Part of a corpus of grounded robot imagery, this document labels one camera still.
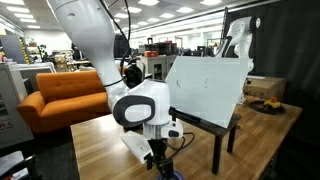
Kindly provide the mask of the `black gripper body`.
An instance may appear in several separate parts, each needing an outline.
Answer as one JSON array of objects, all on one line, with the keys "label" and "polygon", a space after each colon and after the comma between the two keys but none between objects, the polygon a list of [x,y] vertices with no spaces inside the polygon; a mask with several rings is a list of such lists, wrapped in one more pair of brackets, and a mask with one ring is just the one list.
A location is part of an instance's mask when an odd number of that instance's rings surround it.
[{"label": "black gripper body", "polygon": [[165,152],[167,150],[165,139],[151,139],[148,141],[153,155],[147,156],[147,169],[151,170],[156,165],[160,174],[173,172],[173,160],[167,158]]}]

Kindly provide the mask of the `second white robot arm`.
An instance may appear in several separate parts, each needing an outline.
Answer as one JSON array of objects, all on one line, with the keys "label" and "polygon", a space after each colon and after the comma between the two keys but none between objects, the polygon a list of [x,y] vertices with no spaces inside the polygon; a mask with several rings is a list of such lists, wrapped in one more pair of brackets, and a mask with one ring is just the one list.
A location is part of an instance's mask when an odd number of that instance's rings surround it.
[{"label": "second white robot arm", "polygon": [[225,58],[230,47],[238,58],[247,60],[247,72],[254,68],[253,59],[249,57],[253,33],[260,27],[261,19],[256,16],[242,17],[230,24],[228,33],[218,48],[215,57]]}]

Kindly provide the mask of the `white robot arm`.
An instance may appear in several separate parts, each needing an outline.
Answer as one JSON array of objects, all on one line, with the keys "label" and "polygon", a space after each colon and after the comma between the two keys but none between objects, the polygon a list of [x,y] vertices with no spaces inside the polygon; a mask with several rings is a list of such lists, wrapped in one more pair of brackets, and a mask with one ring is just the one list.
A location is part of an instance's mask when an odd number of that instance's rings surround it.
[{"label": "white robot arm", "polygon": [[129,131],[122,141],[148,168],[156,166],[163,180],[174,180],[165,141],[179,133],[169,117],[168,85],[149,79],[134,88],[125,84],[114,60],[114,25],[103,0],[47,2],[64,32],[97,71],[116,122],[126,129],[143,127],[142,134]]}]

